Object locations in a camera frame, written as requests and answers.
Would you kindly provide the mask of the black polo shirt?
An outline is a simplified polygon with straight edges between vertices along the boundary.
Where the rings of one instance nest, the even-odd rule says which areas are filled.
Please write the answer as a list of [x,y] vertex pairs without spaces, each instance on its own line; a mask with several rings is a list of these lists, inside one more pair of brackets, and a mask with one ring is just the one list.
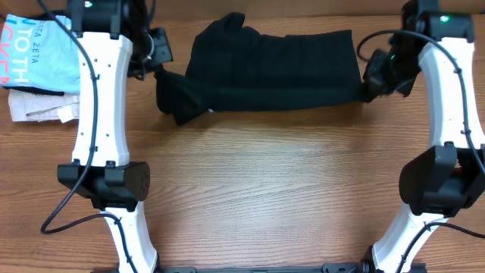
[[365,99],[351,30],[269,36],[232,12],[195,37],[185,74],[155,73],[158,109],[179,125],[208,111],[294,111]]

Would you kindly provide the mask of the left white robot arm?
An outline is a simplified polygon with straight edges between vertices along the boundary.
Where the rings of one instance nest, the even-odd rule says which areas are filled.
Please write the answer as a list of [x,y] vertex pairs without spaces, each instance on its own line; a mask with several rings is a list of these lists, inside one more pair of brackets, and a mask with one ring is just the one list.
[[125,125],[127,80],[143,80],[171,61],[166,33],[149,26],[155,9],[144,1],[69,1],[67,11],[79,49],[80,117],[71,161],[58,166],[58,181],[106,220],[118,272],[160,272],[144,212],[149,164],[130,160]]

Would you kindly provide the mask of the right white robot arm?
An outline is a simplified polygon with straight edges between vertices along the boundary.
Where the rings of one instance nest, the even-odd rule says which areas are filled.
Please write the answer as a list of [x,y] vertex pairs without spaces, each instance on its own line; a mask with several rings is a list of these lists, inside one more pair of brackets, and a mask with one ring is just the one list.
[[484,133],[473,84],[474,27],[471,15],[444,12],[437,0],[411,0],[402,26],[390,30],[390,50],[367,60],[362,83],[370,99],[411,92],[423,75],[430,135],[426,150],[399,176],[402,204],[383,237],[354,265],[325,271],[423,272],[414,257],[430,235],[448,225],[484,191]]

